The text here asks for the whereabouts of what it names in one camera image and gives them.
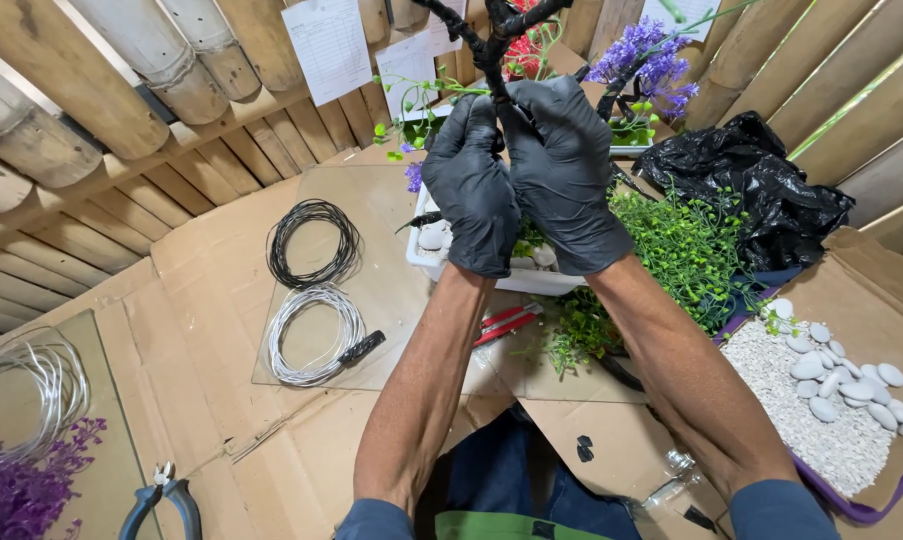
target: gloved hand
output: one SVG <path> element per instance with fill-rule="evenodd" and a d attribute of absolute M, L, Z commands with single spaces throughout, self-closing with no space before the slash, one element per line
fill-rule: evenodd
<path fill-rule="evenodd" d="M 552 241 L 558 268 L 594 274 L 635 247 L 608 210 L 612 131 L 572 76 L 506 86 L 515 104 L 498 106 L 521 211 Z"/>
<path fill-rule="evenodd" d="M 421 181 L 451 225 L 448 260 L 485 278 L 511 275 L 520 227 L 507 167 L 492 152 L 496 124 L 492 98 L 465 95 L 421 165 Z"/>

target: blue sleeve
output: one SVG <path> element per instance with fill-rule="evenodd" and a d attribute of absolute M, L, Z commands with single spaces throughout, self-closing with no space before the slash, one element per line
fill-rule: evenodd
<path fill-rule="evenodd" d="M 842 540 L 835 524 L 800 483 L 762 480 L 728 505 L 737 540 Z"/>
<path fill-rule="evenodd" d="M 415 532 L 405 510 L 391 502 L 359 498 L 341 521 L 335 540 L 414 540 Z"/>

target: bamboo wall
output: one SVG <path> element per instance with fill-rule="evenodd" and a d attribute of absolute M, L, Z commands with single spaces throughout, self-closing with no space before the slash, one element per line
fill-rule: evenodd
<path fill-rule="evenodd" d="M 374 125 L 390 124 L 373 83 L 314 106 L 283 0 L 217 0 L 220 11 L 213 0 L 121 4 L 0 0 L 0 59 L 13 68 L 0 69 L 0 334 L 147 256 L 192 217 L 367 147 Z M 386 0 L 358 4 L 370 51 L 426 24 L 409 0 L 391 0 L 393 24 Z M 601 54 L 643 5 L 576 0 L 561 15 L 562 42 Z M 466 19 L 487 34 L 481 0 Z M 147 47 L 116 37 L 133 40 L 139 27 Z M 714 21 L 682 55 L 685 79 L 701 86 L 687 127 L 754 109 L 788 148 L 899 62 L 795 162 L 811 183 L 857 197 L 853 225 L 903 254 L 903 0 L 763 0 Z M 477 78 L 467 48 L 435 62 L 463 84 Z M 163 121 L 160 104 L 179 120 Z"/>

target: black plastic bag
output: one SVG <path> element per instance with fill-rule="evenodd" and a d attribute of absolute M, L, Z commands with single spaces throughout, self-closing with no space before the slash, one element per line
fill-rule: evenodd
<path fill-rule="evenodd" d="M 855 199 L 807 185 L 805 171 L 785 159 L 785 145 L 754 110 L 721 128 L 687 131 L 652 146 L 635 161 L 654 184 L 674 185 L 685 201 L 715 205 L 718 188 L 743 194 L 738 256 L 754 271 L 808 268 L 825 254 L 821 241 L 848 223 Z"/>

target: paper pinned to wall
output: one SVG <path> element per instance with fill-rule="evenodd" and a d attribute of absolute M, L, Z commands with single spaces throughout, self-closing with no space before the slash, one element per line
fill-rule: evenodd
<path fill-rule="evenodd" d="M 316 106 L 372 80 L 359 0 L 305 0 L 281 18 Z"/>
<path fill-rule="evenodd" d="M 467 3 L 468 0 L 445 0 L 445 6 L 455 10 L 462 19 L 465 17 L 465 6 Z M 431 43 L 428 43 L 428 50 L 431 51 L 431 55 L 434 57 L 461 49 L 462 38 L 458 37 L 455 41 L 449 41 L 449 28 L 445 26 L 442 19 L 438 18 L 438 15 L 434 12 L 428 15 L 427 33 L 431 40 Z"/>
<path fill-rule="evenodd" d="M 714 14 L 719 10 L 719 4 L 722 4 L 722 0 L 673 0 L 675 6 L 681 10 L 682 15 L 685 16 L 685 22 L 682 24 L 675 23 L 675 17 L 669 13 L 665 6 L 662 5 L 659 0 L 647 0 L 644 3 L 644 7 L 641 9 L 641 16 L 648 17 L 654 20 L 664 21 L 664 30 L 666 32 L 673 30 L 674 28 L 680 28 L 691 24 L 698 19 L 705 17 L 705 12 L 711 9 L 711 12 Z M 696 42 L 704 42 L 705 38 L 708 37 L 708 31 L 712 28 L 712 23 L 714 20 L 709 20 L 706 23 L 702 23 L 699 26 L 696 26 L 694 29 L 698 30 L 698 33 L 690 33 L 687 35 L 688 38 L 695 40 Z"/>
<path fill-rule="evenodd" d="M 392 118 L 402 117 L 405 101 L 411 102 L 411 110 L 416 111 L 438 99 L 437 91 L 414 88 L 415 83 L 412 82 L 435 79 L 435 62 L 429 51 L 431 37 L 429 32 L 420 31 L 404 41 L 374 53 L 381 81 L 391 85 L 385 92 L 385 101 L 388 102 L 388 114 Z"/>

